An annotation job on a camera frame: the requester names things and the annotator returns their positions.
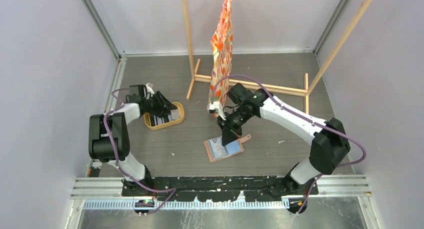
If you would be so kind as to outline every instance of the gray wall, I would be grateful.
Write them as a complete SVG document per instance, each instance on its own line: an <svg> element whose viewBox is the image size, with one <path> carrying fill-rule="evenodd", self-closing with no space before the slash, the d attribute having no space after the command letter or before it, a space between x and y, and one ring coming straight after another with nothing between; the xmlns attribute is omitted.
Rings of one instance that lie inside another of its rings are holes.
<svg viewBox="0 0 424 229"><path fill-rule="evenodd" d="M81 0L0 0L0 62L0 228L63 228L115 58Z"/></svg>
<svg viewBox="0 0 424 229"><path fill-rule="evenodd" d="M93 0L127 54L187 53L181 0ZM223 0L187 0L194 52L211 51ZM339 0L233 0L235 52L312 51Z"/></svg>
<svg viewBox="0 0 424 229"><path fill-rule="evenodd" d="M332 37L361 1L352 1ZM367 148L354 168L366 174L388 229L424 224L423 13L423 0L374 0L324 74L336 116ZM335 41L325 45L321 64ZM354 147L351 154L361 153Z"/></svg>

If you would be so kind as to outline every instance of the orange patterned cloth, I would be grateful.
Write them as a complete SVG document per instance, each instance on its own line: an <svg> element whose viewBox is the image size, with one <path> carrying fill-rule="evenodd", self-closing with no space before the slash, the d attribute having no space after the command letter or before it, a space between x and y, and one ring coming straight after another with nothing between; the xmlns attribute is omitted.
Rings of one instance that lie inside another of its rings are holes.
<svg viewBox="0 0 424 229"><path fill-rule="evenodd" d="M233 57L233 25L231 23L231 2L233 0L224 0L222 4L222 11L219 17L219 23L213 34L210 44L212 45L213 51L213 70L212 80L210 82L209 101L211 98L213 101L220 101L222 105L227 100L227 92L229 86L229 79L223 80L214 93L215 84L223 77L228 76L231 73L231 59Z"/></svg>

